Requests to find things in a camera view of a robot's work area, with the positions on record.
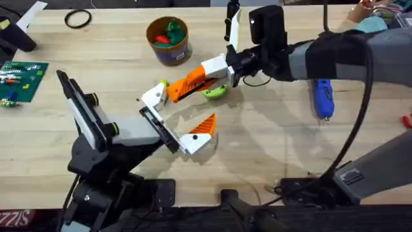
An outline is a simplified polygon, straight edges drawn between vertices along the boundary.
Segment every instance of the cup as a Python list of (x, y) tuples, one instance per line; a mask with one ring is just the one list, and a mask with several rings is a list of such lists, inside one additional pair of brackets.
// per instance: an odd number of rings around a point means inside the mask
[[(162, 48), (154, 45), (157, 35), (164, 35), (166, 28), (174, 19), (180, 28), (182, 29), (183, 34), (185, 35), (184, 39), (168, 48)], [(188, 44), (189, 32), (187, 30), (186, 24), (179, 18), (165, 16), (154, 20), (146, 30), (146, 39), (152, 47), (154, 53), (156, 54), (158, 60), (166, 66), (176, 66), (184, 63), (191, 56), (191, 49)]]

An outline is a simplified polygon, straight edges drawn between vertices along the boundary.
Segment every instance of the green toy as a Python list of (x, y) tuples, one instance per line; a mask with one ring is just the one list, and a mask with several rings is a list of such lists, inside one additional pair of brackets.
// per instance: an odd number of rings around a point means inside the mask
[(227, 85), (220, 86), (220, 88), (216, 88), (212, 91), (210, 90), (203, 90), (201, 94), (205, 96), (209, 100), (219, 99), (222, 97), (227, 91)]
[(160, 83), (163, 83), (166, 87), (169, 87), (169, 83), (165, 79), (160, 80)]
[(170, 48), (173, 45), (171, 44), (162, 44), (162, 43), (153, 43), (155, 46), (161, 47), (161, 48)]
[(172, 19), (167, 25), (166, 37), (170, 40), (171, 45), (177, 45), (185, 39), (185, 35), (176, 19)]
[(17, 102), (11, 101), (11, 100), (9, 100), (9, 99), (1, 99), (1, 100), (0, 100), (0, 106), (4, 106), (4, 107), (15, 107), (15, 106), (17, 106)]

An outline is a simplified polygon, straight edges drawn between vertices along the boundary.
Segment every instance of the black o-ring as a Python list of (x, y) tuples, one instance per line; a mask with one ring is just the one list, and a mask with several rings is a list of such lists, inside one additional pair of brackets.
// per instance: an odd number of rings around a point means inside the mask
[[(77, 25), (77, 26), (72, 26), (69, 24), (69, 19), (73, 14), (79, 13), (79, 12), (85, 12), (89, 15), (89, 18), (86, 22)], [(89, 25), (89, 23), (91, 22), (91, 13), (88, 10), (72, 10), (69, 13), (66, 14), (66, 17), (64, 17), (64, 23), (66, 23), (66, 26), (72, 28), (72, 29), (80, 29), (80, 28), (84, 28), (85, 26)]]

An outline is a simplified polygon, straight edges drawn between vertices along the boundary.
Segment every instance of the sticker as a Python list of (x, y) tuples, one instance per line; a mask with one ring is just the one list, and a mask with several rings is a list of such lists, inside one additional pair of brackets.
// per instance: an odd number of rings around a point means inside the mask
[(176, 57), (176, 60), (180, 60), (181, 58), (185, 57), (185, 53), (182, 53)]

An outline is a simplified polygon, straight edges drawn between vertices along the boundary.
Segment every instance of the black wire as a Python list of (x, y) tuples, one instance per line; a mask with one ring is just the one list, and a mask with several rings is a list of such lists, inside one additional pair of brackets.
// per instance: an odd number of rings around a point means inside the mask
[(76, 187), (76, 185), (77, 185), (77, 182), (79, 181), (79, 178), (80, 178), (80, 176), (79, 176), (79, 175), (76, 175), (75, 179), (73, 180), (73, 183), (72, 183), (71, 186), (70, 186), (69, 191), (67, 192), (66, 199), (64, 199), (63, 207), (62, 207), (62, 210), (60, 211), (59, 219), (58, 219), (58, 221), (57, 221), (56, 232), (60, 232), (60, 231), (61, 231), (62, 224), (63, 224), (63, 216), (64, 216), (64, 213), (66, 212), (67, 205), (69, 204), (69, 200), (70, 200), (71, 194), (73, 194), (73, 191), (74, 191), (74, 189), (75, 189), (75, 187)]
[(164, 217), (164, 218), (157, 219), (157, 218), (143, 218), (143, 217), (135, 216), (135, 218), (140, 219), (140, 220), (146, 220), (146, 221), (149, 221), (149, 222), (167, 222), (167, 221), (170, 221), (170, 220), (188, 219), (188, 218), (193, 217), (195, 215), (201, 215), (201, 214), (212, 212), (212, 211), (215, 211), (215, 210), (218, 210), (218, 209), (221, 209), (221, 206), (216, 206), (216, 207), (211, 207), (211, 208), (207, 208), (207, 209), (204, 209), (204, 210), (199, 210), (197, 212), (189, 213), (187, 215), (180, 216), (180, 217), (171, 216), (171, 217)]
[(328, 26), (328, 0), (323, 0), (323, 30), (329, 32)]
[(138, 227), (143, 223), (143, 221), (146, 220), (146, 218), (155, 210), (157, 200), (155, 199), (155, 194), (152, 192), (152, 203), (150, 209), (147, 211), (147, 213), (140, 219), (140, 221), (136, 224), (136, 226), (133, 228), (133, 231), (137, 231)]
[(242, 224), (240, 216), (232, 209), (232, 206), (227, 205), (227, 207), (229, 208), (230, 213), (232, 213), (234, 220), (236, 221), (236, 225), (239, 227), (239, 230), (241, 232), (246, 232), (246, 227), (244, 226), (244, 224)]
[(315, 184), (316, 182), (321, 182), (324, 179), (330, 178), (333, 175), (333, 172), (335, 171), (336, 167), (339, 165), (339, 163), (344, 158), (346, 152), (349, 150), (353, 141), (355, 140), (355, 137), (365, 118), (365, 114), (368, 109), (368, 104), (369, 104), (370, 97), (371, 97), (372, 85), (373, 85), (373, 56), (372, 56), (371, 48), (366, 43), (366, 41), (364, 41), (363, 39), (357, 37), (356, 35), (349, 35), (347, 36), (347, 40), (353, 43), (357, 43), (358, 45), (361, 45), (365, 50), (366, 80), (365, 80), (365, 89), (364, 89), (364, 93), (362, 97), (362, 102), (360, 104), (360, 110), (358, 112), (358, 116), (356, 118), (355, 124), (353, 125), (353, 128), (348, 138), (346, 139), (346, 142), (344, 143), (342, 147), (342, 150), (339, 152), (334, 162), (318, 179), (315, 179), (299, 188), (296, 188), (291, 192), (285, 193), (284, 195), (281, 195), (277, 197), (276, 199), (271, 200), (270, 202), (267, 202), (266, 204), (263, 204), (263, 206), (269, 206), (275, 202), (278, 202), (279, 200), (282, 200), (283, 198), (287, 196), (290, 196), (294, 193), (297, 193), (298, 191), (301, 191), (304, 188), (307, 188), (308, 186), (311, 186), (312, 184)]
[(15, 11), (15, 10), (12, 10), (12, 9), (10, 9), (10, 8), (8, 8), (8, 7), (5, 7), (5, 6), (3, 6), (3, 5), (0, 5), (0, 8), (2, 8), (2, 9), (4, 9), (4, 10), (7, 10), (8, 12), (11, 12), (11, 13), (19, 16), (19, 17), (22, 17), (22, 15), (21, 15), (19, 12)]
[(265, 82), (263, 82), (263, 83), (261, 83), (261, 84), (249, 84), (249, 83), (247, 83), (247, 82), (245, 81), (246, 77), (248, 77), (248, 76), (244, 76), (243, 79), (242, 79), (242, 81), (243, 81), (243, 83), (245, 83), (247, 86), (250, 86), (250, 87), (264, 86), (264, 85), (266, 85), (267, 83), (269, 83), (270, 80), (272, 80), (272, 78), (269, 77), (269, 79), (268, 79), (267, 81), (265, 81)]

